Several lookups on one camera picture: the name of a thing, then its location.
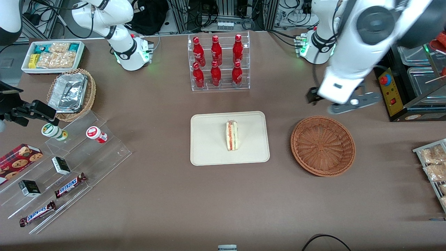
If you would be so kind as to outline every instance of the coca-cola bottle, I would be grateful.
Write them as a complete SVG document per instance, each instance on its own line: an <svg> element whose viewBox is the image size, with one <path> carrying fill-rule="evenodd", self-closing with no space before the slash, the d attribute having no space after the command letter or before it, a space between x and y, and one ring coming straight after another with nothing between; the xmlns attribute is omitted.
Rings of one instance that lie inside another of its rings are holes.
<svg viewBox="0 0 446 251"><path fill-rule="evenodd" d="M219 87L221 84L222 72L216 60L212 61L211 76L212 76L212 84L215 87Z"/></svg>
<svg viewBox="0 0 446 251"><path fill-rule="evenodd" d="M240 61L234 63L234 69L232 69L232 86L239 88L242 84L243 71L240 68Z"/></svg>
<svg viewBox="0 0 446 251"><path fill-rule="evenodd" d="M192 75L194 75L195 85L197 85L198 89L204 88L204 74L203 71L200 69L200 66L197 62L194 62L192 64L192 67L194 68L194 71L192 72Z"/></svg>
<svg viewBox="0 0 446 251"><path fill-rule="evenodd" d="M212 60L217 61L218 65L223 63L222 46L219 43L219 37L217 35L212 36Z"/></svg>
<svg viewBox="0 0 446 251"><path fill-rule="evenodd" d="M200 44L200 39L198 37L194 37L192 39L194 41L194 58L201 67L206 65L206 60L204 59L204 50L203 46Z"/></svg>
<svg viewBox="0 0 446 251"><path fill-rule="evenodd" d="M243 44L242 35L235 35L235 43L232 47L232 61L235 63L237 61L242 61L243 59Z"/></svg>

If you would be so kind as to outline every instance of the table surface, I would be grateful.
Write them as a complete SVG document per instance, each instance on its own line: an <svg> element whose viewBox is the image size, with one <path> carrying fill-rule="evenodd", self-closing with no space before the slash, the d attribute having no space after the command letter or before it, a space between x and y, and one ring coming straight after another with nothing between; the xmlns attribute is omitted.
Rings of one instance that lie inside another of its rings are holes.
<svg viewBox="0 0 446 251"><path fill-rule="evenodd" d="M161 37L153 63L135 72L116 63L107 41L84 40L82 66L97 85L93 111L133 154L37 235L0 209L0 249L299 250L326 233L356 251L445 250L446 222L427 221L442 209L412 149L445 138L446 122L391 123L383 102L329 115L328 101L306 103L311 64L267 32L250 35L251 89L225 93L191 91L187 35ZM23 74L22 99L46 100L53 79ZM366 83L379 91L373 74ZM191 117L243 111L265 114L269 161L193 166ZM291 131L312 115L338 120L355 140L355 162L341 176L316 177L291 153ZM20 143L41 145L42 125L9 123L0 155ZM307 250L343 249L318 239Z"/></svg>

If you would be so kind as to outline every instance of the clear acrylic shelf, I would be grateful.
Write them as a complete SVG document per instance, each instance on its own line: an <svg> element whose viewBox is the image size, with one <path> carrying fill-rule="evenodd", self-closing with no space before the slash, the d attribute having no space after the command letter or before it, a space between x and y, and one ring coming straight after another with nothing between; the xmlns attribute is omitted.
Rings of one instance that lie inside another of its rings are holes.
<svg viewBox="0 0 446 251"><path fill-rule="evenodd" d="M90 126L99 127L108 135L108 140L100 144L87 138L85 132ZM21 218L46 206L50 201L55 202L57 208L55 211L46 213L22 228L30 234L42 231L132 154L109 130L105 120L92 111L71 122L64 130L68 132L66 140L57 141L52 138L46 141L39 147L44 154L40 161L16 175L0 191L1 210L7 212L11 224L16 224L17 227ZM55 156L66 160L71 169L69 175L64 176L56 172L51 162ZM54 192L82 172L87 180L56 199ZM20 180L34 180L41 195L35 198L23 196L18 185Z"/></svg>
<svg viewBox="0 0 446 251"><path fill-rule="evenodd" d="M243 60L241 62L241 69L243 71L242 74L242 83L239 88L234 88L232 86L232 69L234 68L234 62L232 61L232 47L235 42L235 35L242 35L242 44L243 44ZM238 32L238 33L218 33L219 42L222 46L223 51L223 63L220 67L222 72L222 80L221 85L219 87L215 87L212 84L211 78L211 47L212 47L212 36L214 34L191 34L188 36L187 43L187 53L189 56L189 71L190 71L190 82L192 91L218 91L218 90L237 90L237 89L249 89L251 87L251 59L250 59L250 40L249 40L249 32ZM192 42L193 37L198 37L200 39L200 44L204 49L204 58L206 60L206 65L201 67L201 70L204 74L204 88L198 89L194 76L192 74L193 67L192 64L195 62L194 58L194 44Z"/></svg>

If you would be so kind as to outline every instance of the white tray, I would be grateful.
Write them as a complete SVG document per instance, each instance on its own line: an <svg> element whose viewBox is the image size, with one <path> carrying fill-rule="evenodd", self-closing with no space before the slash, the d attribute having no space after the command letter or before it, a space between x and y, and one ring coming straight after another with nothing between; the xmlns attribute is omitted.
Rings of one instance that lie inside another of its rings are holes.
<svg viewBox="0 0 446 251"><path fill-rule="evenodd" d="M79 48L76 52L76 57L74 58L73 67L71 68L56 68L56 69L44 69L44 68L28 68L29 59L31 58L31 54L33 54L36 46L38 45L47 45L53 42L63 42L63 43L71 43L71 44L79 44ZM26 53L25 59L22 64L22 71L28 74L50 74L50 73L62 73L70 70L76 70L79 66L79 63L82 58L82 53L84 50L84 43L79 40L57 40L57 41L40 41L40 42L32 42L29 45L28 52Z"/></svg>
<svg viewBox="0 0 446 251"><path fill-rule="evenodd" d="M239 149L226 148L226 122L237 121ZM197 114L190 119L190 162L195 166L266 162L269 159L265 114Z"/></svg>

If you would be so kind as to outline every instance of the wicker basket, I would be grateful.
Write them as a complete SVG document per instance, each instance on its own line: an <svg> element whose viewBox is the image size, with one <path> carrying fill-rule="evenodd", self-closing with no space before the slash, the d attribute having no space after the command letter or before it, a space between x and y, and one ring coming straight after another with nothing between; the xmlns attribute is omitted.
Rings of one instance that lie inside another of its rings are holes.
<svg viewBox="0 0 446 251"><path fill-rule="evenodd" d="M334 119L313 116L300 121L291 134L291 151L307 171L323 177L338 176L355 160L355 142Z"/></svg>
<svg viewBox="0 0 446 251"><path fill-rule="evenodd" d="M85 92L83 108L80 112L78 112L78 113L57 113L56 114L56 118L58 118L62 121L66 121L66 122L71 122L71 121L75 120L77 117L81 116L83 113L90 110L91 107L93 106L94 101L95 101L96 83L95 83L95 80L92 78L92 76L86 70L76 69L76 70L64 72L64 73L62 73L62 75L75 74L75 73L82 73L82 74L87 75L87 77L88 77L87 90ZM48 92L48 95L46 96L46 102L50 101L50 97L51 97L51 94L53 93L53 88L54 88L54 84L56 83L56 79L53 81L53 84L50 87L50 91Z"/></svg>

